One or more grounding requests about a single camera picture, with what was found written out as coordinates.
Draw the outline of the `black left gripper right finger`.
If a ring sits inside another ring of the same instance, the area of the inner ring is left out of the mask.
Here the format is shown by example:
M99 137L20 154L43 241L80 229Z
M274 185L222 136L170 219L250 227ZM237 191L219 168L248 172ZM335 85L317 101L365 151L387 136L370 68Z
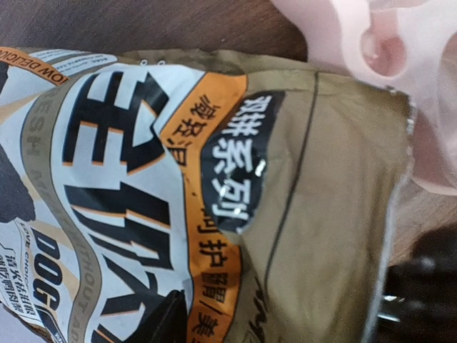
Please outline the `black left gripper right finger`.
M456 229L421 235L409 259L389 267L385 293L404 299L399 323L379 319L373 342L455 342Z

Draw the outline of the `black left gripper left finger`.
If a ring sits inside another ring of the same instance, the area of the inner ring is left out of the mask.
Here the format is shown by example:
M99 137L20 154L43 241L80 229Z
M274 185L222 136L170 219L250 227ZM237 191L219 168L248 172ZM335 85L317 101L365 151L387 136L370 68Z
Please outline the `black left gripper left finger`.
M184 291L173 290L144 323L141 342L185 342L187 321Z

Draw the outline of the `brown pet food bag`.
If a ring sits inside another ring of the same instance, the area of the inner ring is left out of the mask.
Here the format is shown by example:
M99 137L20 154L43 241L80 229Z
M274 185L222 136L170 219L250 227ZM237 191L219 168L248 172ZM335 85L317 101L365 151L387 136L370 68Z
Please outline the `brown pet food bag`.
M370 342L408 97L235 51L1 49L1 306L49 342Z

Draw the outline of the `pink double pet bowl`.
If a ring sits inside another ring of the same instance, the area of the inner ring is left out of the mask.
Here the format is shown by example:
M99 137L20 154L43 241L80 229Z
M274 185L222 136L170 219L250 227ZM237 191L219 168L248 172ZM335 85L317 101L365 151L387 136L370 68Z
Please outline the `pink double pet bowl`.
M456 194L456 3L276 1L303 34L308 61L381 89L418 110L413 180Z

